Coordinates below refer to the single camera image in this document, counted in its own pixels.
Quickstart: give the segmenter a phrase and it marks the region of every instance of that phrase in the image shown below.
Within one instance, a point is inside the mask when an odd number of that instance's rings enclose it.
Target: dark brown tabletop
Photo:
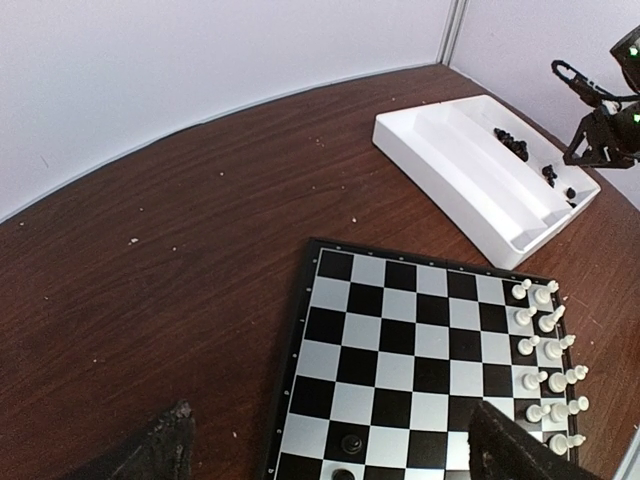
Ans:
[[[0,477],[60,476],[185,398],[193,477],[251,478],[309,237],[488,264],[371,143],[377,113],[480,93],[442,66],[313,90],[170,136],[0,225]],[[518,269],[568,296],[573,359],[591,368],[581,464],[609,478],[640,421],[640,213],[594,176],[594,203]]]

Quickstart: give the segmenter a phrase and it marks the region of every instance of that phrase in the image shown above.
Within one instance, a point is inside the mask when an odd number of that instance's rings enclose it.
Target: chessboard border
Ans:
[[[256,478],[258,480],[275,480],[275,469],[277,467],[280,445],[282,443],[282,433],[284,431],[284,424],[287,417],[287,411],[289,409],[291,393],[293,393],[292,387],[297,366],[297,362],[291,362],[290,360],[294,353],[300,351],[300,347],[302,345],[304,327],[306,325],[306,322],[303,319],[306,319],[307,316],[307,309],[309,302],[311,301],[311,289],[316,277],[316,270],[318,268],[320,258],[319,255],[322,249],[344,251],[359,255],[375,255],[378,258],[384,258],[386,260],[405,261],[420,265],[436,266],[448,270],[489,275],[514,281],[523,281],[525,278],[528,278],[534,284],[544,284],[551,280],[550,278],[540,275],[529,273],[525,274],[495,267],[472,265],[454,260],[445,260],[442,258],[428,257],[425,255],[400,252],[397,250],[379,247],[368,247],[327,238],[310,238],[307,242],[307,246],[305,247],[301,267],[299,267],[298,270],[299,273],[297,275],[297,281],[294,284],[294,288],[297,288],[298,292],[292,297],[294,302],[288,309],[289,315],[287,315],[287,320],[291,321],[291,319],[293,319],[293,321],[291,322],[291,325],[287,327],[287,338],[286,343],[284,343],[285,349],[283,351],[282,358],[280,359],[280,363],[278,364],[277,380],[272,393],[267,429],[265,431],[265,445],[262,449],[263,453],[256,471]],[[554,308],[562,305],[559,291],[552,294],[552,302]],[[566,329],[564,325],[564,318],[558,322],[558,325],[561,336],[565,336]],[[564,371],[571,368],[572,365],[571,354],[569,350],[566,350],[563,355]],[[573,385],[568,386],[566,398],[576,398]],[[577,431],[578,424],[576,416],[571,415],[569,417],[569,433],[575,434]],[[577,449],[570,450],[569,458],[571,462],[579,465]]]

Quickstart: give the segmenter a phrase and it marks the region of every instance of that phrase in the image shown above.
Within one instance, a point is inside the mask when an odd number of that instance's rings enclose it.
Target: white plastic box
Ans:
[[[494,128],[527,142],[523,162]],[[499,268],[513,269],[560,232],[600,191],[580,167],[487,95],[383,113],[373,143]],[[552,188],[542,167],[558,175]],[[576,197],[568,203],[566,190]]]

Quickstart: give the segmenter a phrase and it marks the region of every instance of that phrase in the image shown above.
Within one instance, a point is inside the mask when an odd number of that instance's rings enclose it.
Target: white pawn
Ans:
[[[513,286],[511,295],[513,295],[513,298],[516,300],[522,300],[527,296],[527,290],[529,290],[529,288],[531,288],[531,280],[527,278],[522,283]]]
[[[564,403],[556,402],[551,406],[551,421],[562,422],[569,418],[569,407]]]
[[[553,313],[540,317],[540,320],[538,320],[540,330],[544,333],[551,332],[556,327],[556,323],[562,318],[562,315],[564,315],[566,309],[567,307],[560,305]]]
[[[539,343],[540,337],[537,335],[534,335],[531,338],[523,338],[518,342],[518,351],[520,352],[520,355],[524,355],[526,357],[533,353],[533,348],[537,347]]]
[[[531,318],[538,313],[538,309],[536,307],[529,308],[521,308],[517,310],[514,317],[516,319],[516,323],[521,327],[526,327],[531,323]]]
[[[554,435],[549,440],[549,448],[552,452],[557,453],[558,455],[564,455],[567,453],[567,450],[574,447],[579,447],[582,445],[587,437],[584,435],[573,435],[569,437],[565,437],[561,433],[558,435]]]
[[[562,340],[551,340],[544,346],[544,353],[550,360],[556,360],[576,341],[575,335],[567,335]]]
[[[585,396],[569,402],[569,413],[571,415],[577,415],[580,412],[586,412],[587,410],[589,410],[589,399]]]
[[[542,304],[549,303],[551,301],[551,294],[557,292],[558,288],[560,288],[560,286],[555,280],[551,280],[545,286],[538,288],[534,294],[536,302]]]
[[[527,390],[535,390],[547,378],[549,378],[549,374],[547,372],[527,373],[522,377],[522,384]]]
[[[560,372],[549,377],[549,389],[554,393],[564,392],[568,384],[567,377]]]
[[[584,380],[589,373],[589,368],[584,365],[578,365],[576,368],[572,368],[567,370],[565,377],[567,377],[567,382],[571,385],[575,385],[578,380]]]
[[[542,417],[544,417],[545,415],[549,415],[550,412],[551,407],[549,405],[543,405],[542,407],[540,405],[531,405],[529,408],[527,408],[525,416],[527,417],[527,420],[529,422],[538,423],[540,420],[542,420]]]

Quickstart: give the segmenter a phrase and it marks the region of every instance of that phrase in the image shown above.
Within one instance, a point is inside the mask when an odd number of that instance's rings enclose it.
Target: chess piece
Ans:
[[[522,378],[522,384],[527,390],[535,390],[547,378],[549,378],[549,374],[547,372],[527,373]]]
[[[580,412],[586,412],[589,409],[589,399],[585,396],[579,397],[577,400],[569,402],[569,413],[577,415]]]
[[[546,285],[536,289],[536,293],[533,297],[536,299],[536,302],[547,304],[551,301],[551,294],[557,292],[558,288],[560,288],[558,282],[551,280]]]
[[[340,468],[339,470],[333,471],[331,480],[356,480],[356,477],[349,470]]]
[[[549,448],[558,455],[565,455],[570,448],[579,447],[586,439],[587,437],[584,435],[570,435],[565,437],[559,433],[551,437],[551,440],[549,440]]]
[[[362,439],[357,435],[349,434],[342,439],[340,446],[342,451],[348,455],[355,455],[362,450]]]
[[[560,321],[566,309],[567,308],[564,305],[560,305],[555,309],[553,313],[540,317],[540,320],[538,320],[538,326],[540,327],[540,330],[542,330],[544,333],[553,331],[553,329],[556,327],[556,323]]]
[[[540,405],[531,405],[527,408],[525,416],[527,417],[527,421],[531,423],[538,423],[542,420],[542,417],[549,415],[550,412],[551,407],[549,405],[543,405],[542,407]]]
[[[518,352],[520,352],[520,355],[524,355],[525,357],[527,355],[531,355],[534,347],[537,347],[539,343],[540,337],[537,335],[534,335],[531,338],[523,338],[518,342]]]
[[[544,346],[544,353],[550,360],[557,360],[576,341],[575,335],[567,335],[562,340],[551,340]]]
[[[578,365],[575,368],[567,370],[565,373],[565,377],[567,378],[567,382],[571,385],[575,385],[578,380],[584,380],[589,373],[589,368],[584,365]]]
[[[554,393],[564,392],[568,384],[567,377],[560,372],[554,373],[549,377],[549,389]]]
[[[556,402],[551,406],[551,420],[553,422],[562,422],[569,418],[569,407],[564,403]]]
[[[531,318],[538,313],[538,309],[536,307],[529,308],[521,308],[516,311],[514,317],[516,319],[516,323],[521,327],[526,327],[531,323]]]
[[[511,295],[513,295],[513,298],[516,300],[522,300],[527,296],[527,290],[529,290],[529,288],[531,288],[531,280],[527,278],[522,283],[513,286]]]

